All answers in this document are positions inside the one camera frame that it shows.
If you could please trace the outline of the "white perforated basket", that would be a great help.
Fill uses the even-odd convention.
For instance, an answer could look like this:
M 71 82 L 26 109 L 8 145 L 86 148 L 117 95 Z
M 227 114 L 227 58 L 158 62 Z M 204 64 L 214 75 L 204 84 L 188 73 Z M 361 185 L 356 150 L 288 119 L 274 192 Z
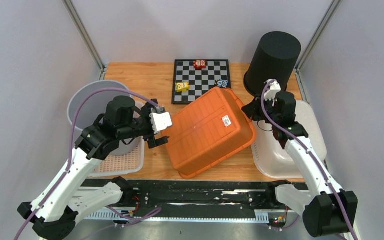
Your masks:
M 122 141 L 119 147 L 88 176 L 89 178 L 107 178 L 137 173 L 144 165 L 145 142 L 142 137 L 137 137 L 130 144 Z

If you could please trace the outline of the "orange plastic tub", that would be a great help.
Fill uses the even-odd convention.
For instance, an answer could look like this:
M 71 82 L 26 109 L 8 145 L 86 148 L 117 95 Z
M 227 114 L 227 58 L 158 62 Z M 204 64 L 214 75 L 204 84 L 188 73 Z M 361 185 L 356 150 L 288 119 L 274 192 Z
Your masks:
M 257 130 L 230 88 L 215 87 L 188 104 L 163 130 L 173 168 L 191 179 L 255 142 Z

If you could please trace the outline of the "black ribbed bin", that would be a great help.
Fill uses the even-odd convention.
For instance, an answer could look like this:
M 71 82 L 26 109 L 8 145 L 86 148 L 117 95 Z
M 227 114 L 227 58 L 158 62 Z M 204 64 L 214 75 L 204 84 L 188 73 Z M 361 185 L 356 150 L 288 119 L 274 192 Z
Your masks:
M 247 92 L 253 97 L 260 95 L 267 80 L 276 80 L 285 91 L 301 50 L 300 41 L 289 33 L 263 35 L 243 78 Z

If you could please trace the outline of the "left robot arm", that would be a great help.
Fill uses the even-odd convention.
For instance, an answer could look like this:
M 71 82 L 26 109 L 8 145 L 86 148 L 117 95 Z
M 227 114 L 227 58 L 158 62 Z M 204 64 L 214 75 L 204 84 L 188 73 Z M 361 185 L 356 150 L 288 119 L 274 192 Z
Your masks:
M 74 198 L 85 179 L 128 140 L 142 138 L 150 148 L 168 142 L 166 136 L 156 138 L 172 126 L 172 118 L 155 99 L 141 108 L 128 96 L 116 96 L 104 113 L 85 128 L 64 167 L 50 185 L 31 202 L 23 202 L 18 213 L 33 231 L 46 240 L 62 240 L 75 226 L 92 213 L 119 204 L 129 206 L 133 201 L 133 187 L 122 177 L 116 177 L 105 186 L 88 195 Z

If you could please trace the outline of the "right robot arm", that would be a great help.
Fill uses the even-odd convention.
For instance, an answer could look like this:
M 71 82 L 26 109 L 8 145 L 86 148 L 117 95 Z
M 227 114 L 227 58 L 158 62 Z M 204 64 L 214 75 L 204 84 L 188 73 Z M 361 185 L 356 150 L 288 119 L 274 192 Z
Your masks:
M 259 95 L 242 111 L 257 129 L 254 163 L 273 179 L 266 204 L 292 209 L 314 238 L 349 233 L 357 239 L 358 198 L 325 166 L 327 147 L 312 107 L 280 91 Z

